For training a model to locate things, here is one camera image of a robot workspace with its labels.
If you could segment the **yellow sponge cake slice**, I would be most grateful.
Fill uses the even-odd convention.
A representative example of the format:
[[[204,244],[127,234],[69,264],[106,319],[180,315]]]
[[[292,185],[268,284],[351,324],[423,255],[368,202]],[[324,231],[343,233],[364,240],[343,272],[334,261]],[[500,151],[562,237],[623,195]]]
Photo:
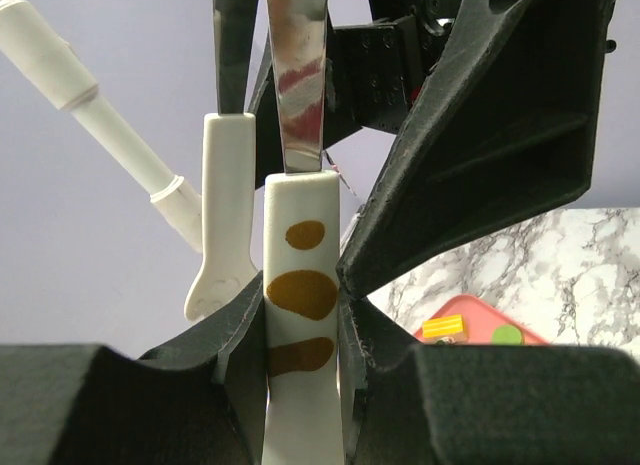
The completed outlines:
[[[422,337],[426,343],[457,344],[468,341],[464,318],[460,314],[443,316],[422,324]]]

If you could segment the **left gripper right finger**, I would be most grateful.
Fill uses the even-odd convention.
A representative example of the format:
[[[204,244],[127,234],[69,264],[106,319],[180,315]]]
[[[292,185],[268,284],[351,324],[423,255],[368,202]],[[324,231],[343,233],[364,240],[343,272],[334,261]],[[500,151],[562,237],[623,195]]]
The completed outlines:
[[[349,464],[635,464],[639,366],[598,347],[426,345],[339,300]]]

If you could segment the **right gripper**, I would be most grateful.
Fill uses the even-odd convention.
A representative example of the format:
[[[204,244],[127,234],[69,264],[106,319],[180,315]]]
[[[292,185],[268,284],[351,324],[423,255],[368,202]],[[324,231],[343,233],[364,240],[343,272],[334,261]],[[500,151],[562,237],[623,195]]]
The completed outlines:
[[[338,265],[363,297],[590,187],[608,0],[368,0],[332,26],[325,145],[392,148]],[[255,189],[280,172],[270,37],[249,112]]]

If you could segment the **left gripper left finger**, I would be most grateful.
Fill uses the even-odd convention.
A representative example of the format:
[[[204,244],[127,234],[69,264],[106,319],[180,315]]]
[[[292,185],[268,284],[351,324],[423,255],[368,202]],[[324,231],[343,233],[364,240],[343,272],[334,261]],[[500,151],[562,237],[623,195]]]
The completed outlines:
[[[137,359],[109,347],[1,349],[5,464],[256,464],[266,356],[262,281]]]

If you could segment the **pink serving tray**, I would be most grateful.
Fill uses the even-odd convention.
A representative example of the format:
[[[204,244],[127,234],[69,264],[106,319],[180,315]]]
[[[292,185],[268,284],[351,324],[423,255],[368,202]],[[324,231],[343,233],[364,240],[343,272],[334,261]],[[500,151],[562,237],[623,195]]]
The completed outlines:
[[[499,312],[483,300],[471,295],[458,295],[450,299],[440,309],[438,309],[430,319],[455,314],[460,314],[464,318],[469,336],[467,342],[457,344],[492,345],[490,340],[493,331],[504,324],[511,324],[521,329],[525,338],[525,342],[522,345],[532,346],[548,344],[545,339],[541,338],[536,333],[504,315],[502,312]],[[415,331],[414,337],[421,342],[426,343],[422,337],[422,324]]]

